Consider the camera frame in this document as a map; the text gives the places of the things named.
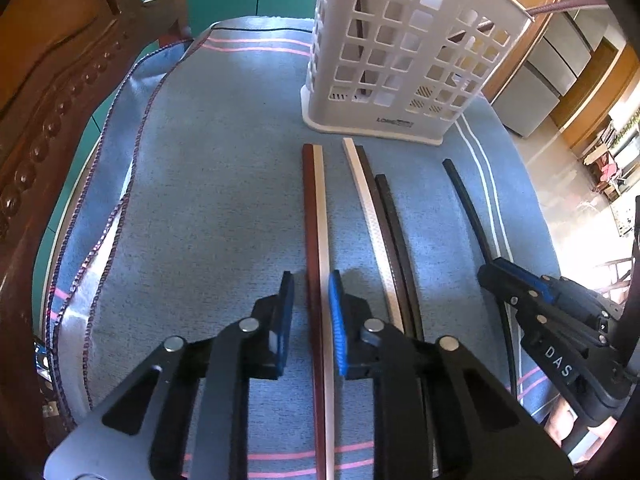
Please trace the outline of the right human hand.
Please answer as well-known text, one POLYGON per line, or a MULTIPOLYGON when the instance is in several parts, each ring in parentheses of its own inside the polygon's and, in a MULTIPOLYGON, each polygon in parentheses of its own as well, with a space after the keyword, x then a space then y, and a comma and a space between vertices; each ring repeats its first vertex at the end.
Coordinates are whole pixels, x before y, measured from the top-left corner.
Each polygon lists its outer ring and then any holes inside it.
POLYGON ((572 432, 577 415, 563 398, 557 398, 552 406, 544 430, 559 446, 572 432))

